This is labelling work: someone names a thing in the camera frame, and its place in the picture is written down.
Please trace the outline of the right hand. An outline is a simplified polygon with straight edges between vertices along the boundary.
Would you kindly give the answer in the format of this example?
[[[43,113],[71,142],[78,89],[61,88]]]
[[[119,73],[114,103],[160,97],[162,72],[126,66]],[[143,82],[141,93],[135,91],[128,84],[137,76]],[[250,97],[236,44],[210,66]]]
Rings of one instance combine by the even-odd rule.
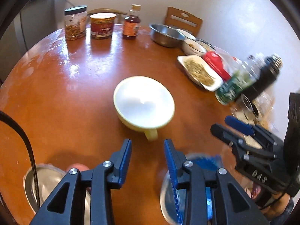
[[[276,201],[273,205],[262,209],[262,214],[266,219],[274,224],[282,224],[287,217],[291,214],[291,211],[294,207],[293,199],[288,194],[282,195],[273,194],[273,199]]]

